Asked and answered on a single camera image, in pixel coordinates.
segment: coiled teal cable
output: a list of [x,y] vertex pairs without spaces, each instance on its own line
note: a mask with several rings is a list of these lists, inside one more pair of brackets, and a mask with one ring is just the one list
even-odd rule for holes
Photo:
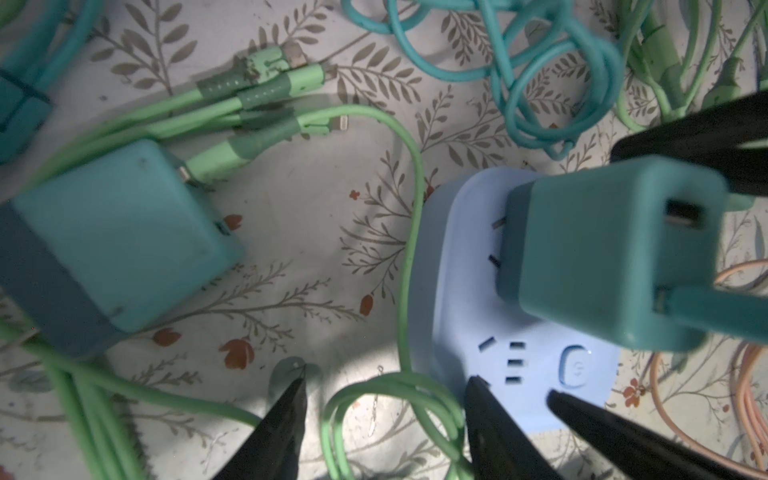
[[[451,82],[489,78],[491,93],[504,115],[507,133],[521,147],[541,148],[553,160],[563,159],[576,145],[579,135],[608,113],[619,95],[624,72],[621,55],[610,42],[594,37],[571,16],[571,0],[420,0],[417,3],[419,9],[416,13],[401,21],[396,0],[387,0],[389,19],[383,23],[362,15],[353,7],[352,0],[341,1],[344,12],[356,25],[375,33],[395,35],[406,57],[426,74]],[[479,10],[494,52],[494,63],[472,70],[450,71],[438,68],[422,58],[406,37],[406,31],[417,26],[427,16],[430,8]],[[517,13],[503,32],[496,18],[496,12],[500,11]],[[535,18],[549,21],[549,30],[535,45],[509,56],[507,52],[513,40]],[[525,85],[548,62],[572,50],[580,50],[589,65],[589,90],[571,124],[560,128],[542,127],[525,100]],[[525,66],[523,71],[515,75],[515,68],[522,66]],[[563,147],[555,151],[553,146],[559,142],[563,143]]]

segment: power strip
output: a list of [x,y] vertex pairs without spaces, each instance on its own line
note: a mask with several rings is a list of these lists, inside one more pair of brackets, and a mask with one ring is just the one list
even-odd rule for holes
[[530,316],[496,292],[507,197],[540,176],[498,167],[436,190],[424,206],[409,291],[413,369],[457,398],[470,376],[481,376],[529,434],[564,427],[547,409],[552,389],[602,406],[620,352]]

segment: power button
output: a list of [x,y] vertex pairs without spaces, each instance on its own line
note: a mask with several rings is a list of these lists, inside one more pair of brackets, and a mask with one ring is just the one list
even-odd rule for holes
[[571,345],[560,357],[560,383],[565,387],[577,388],[587,384],[591,354],[581,345]]

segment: table surface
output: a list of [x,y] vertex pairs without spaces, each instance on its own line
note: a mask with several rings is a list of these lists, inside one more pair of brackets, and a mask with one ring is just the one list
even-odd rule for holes
[[[484,82],[446,84],[424,75],[402,56],[393,38],[352,25],[338,2],[107,3],[93,38],[51,93],[54,114],[25,158],[0,170],[5,196],[78,132],[184,91],[202,73],[228,65],[237,51],[288,40],[298,41],[312,60],[339,68],[338,81],[303,104],[360,101],[392,112],[421,145],[428,193],[497,165],[547,174],[600,167],[611,145],[627,134],[610,113],[560,163],[541,151],[518,148],[508,139]],[[357,2],[364,12],[382,15],[381,2],[364,3]],[[678,2],[665,3],[683,51],[686,22]],[[709,7],[702,5],[702,16],[708,18]],[[576,6],[593,31],[614,35],[617,19],[610,0],[577,0]],[[747,16],[746,2],[727,9],[705,87],[713,83]],[[513,50],[540,35],[541,26],[529,25]],[[0,43],[7,48],[23,32],[11,25],[0,32]],[[427,59],[445,68],[482,65],[490,55],[482,23],[473,14],[435,11],[409,35]],[[747,56],[738,78],[744,91],[753,91],[754,61]],[[569,54],[537,75],[525,95],[543,124],[570,121],[587,87],[587,72],[583,59]],[[658,115],[646,88],[633,82],[629,99],[639,121],[649,124]],[[222,138],[211,135],[170,148],[185,158]],[[366,119],[353,119],[346,133],[311,141],[296,137],[270,149],[211,194],[246,246],[246,259],[176,308],[167,318],[172,324],[111,349],[112,368],[142,385],[234,402],[263,414],[290,370],[307,364],[312,381],[300,477],[322,478],[326,470],[317,418],[324,402],[351,382],[398,369],[395,305],[411,189],[407,152],[385,127]],[[728,214],[718,267],[764,257],[764,224],[768,209],[760,200],[749,211]],[[760,274],[743,273],[731,282],[747,283]],[[15,313],[8,299],[0,307],[3,316]],[[694,438],[743,461],[749,450],[728,387],[739,342],[713,336],[695,353],[666,356],[661,395],[672,417]],[[58,402],[33,360],[20,350],[0,358],[0,480],[86,478]],[[605,408],[670,435],[647,391],[649,360],[649,352],[622,352]],[[762,385],[756,379],[764,406],[768,395]],[[127,404],[126,416],[151,476],[160,480],[210,478],[250,431],[235,422],[144,403]],[[365,478],[444,475],[445,458],[399,400],[360,399],[347,416],[345,439],[355,470]],[[566,478],[621,477],[568,431],[533,439]]]

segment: floral tablecloth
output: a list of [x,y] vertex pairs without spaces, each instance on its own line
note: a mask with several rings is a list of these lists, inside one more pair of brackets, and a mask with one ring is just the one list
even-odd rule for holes
[[[615,37],[617,17],[609,0],[575,3],[576,14],[593,31]],[[673,31],[682,51],[687,0],[663,3],[663,15],[677,26]],[[548,174],[600,167],[611,145],[627,133],[611,113],[583,134],[560,163],[541,151],[520,149],[505,133],[487,84],[446,84],[424,75],[402,56],[393,38],[352,25],[333,0],[107,4],[92,39],[51,94],[54,114],[25,158],[0,170],[5,197],[78,132],[120,111],[184,91],[203,72],[228,65],[235,52],[286,41],[299,42],[314,61],[338,66],[338,79],[322,95],[305,100],[309,105],[373,104],[412,132],[425,160],[427,196],[445,182],[496,165]],[[383,16],[381,2],[358,4],[365,13]],[[706,2],[702,12],[709,15]],[[705,59],[705,87],[712,84],[748,14],[746,2],[729,3],[716,54]],[[0,31],[4,48],[24,33],[23,21]],[[526,47],[544,30],[544,23],[531,23],[513,50]],[[444,68],[481,65],[491,57],[482,22],[472,13],[434,11],[409,35],[427,59]],[[739,82],[744,91],[752,91],[754,61],[745,56]],[[542,70],[525,97],[543,124],[564,124],[578,109],[588,80],[584,59],[570,53]],[[656,101],[648,89],[631,78],[627,82],[630,113],[649,124],[658,115]],[[189,157],[223,137],[211,135],[170,148]],[[111,349],[109,362],[118,375],[141,385],[233,402],[259,414],[280,393],[281,379],[307,364],[310,406],[300,477],[323,478],[317,433],[322,405],[351,382],[398,368],[394,319],[411,215],[408,154],[382,125],[354,119],[346,133],[311,141],[295,137],[270,149],[211,196],[246,246],[247,258],[176,308],[166,326]],[[725,217],[720,267],[765,256],[766,205],[758,201],[749,211]],[[749,286],[759,291],[765,278],[753,271],[731,281],[752,282]],[[4,317],[15,314],[7,298],[0,309]],[[667,356],[660,387],[670,414],[694,438],[751,463],[745,458],[749,450],[728,386],[738,343],[713,336],[695,353]],[[622,353],[605,408],[669,435],[647,391],[649,359],[647,352]],[[754,388],[764,406],[768,395],[760,380],[758,374]],[[143,403],[124,402],[121,407],[150,476],[160,480],[210,478],[250,432],[235,422]],[[346,448],[361,478],[444,475],[447,461],[401,401],[360,399],[345,430]],[[535,435],[534,441],[567,478],[621,477],[568,431]],[[3,354],[0,480],[87,477],[39,364],[19,349]]]

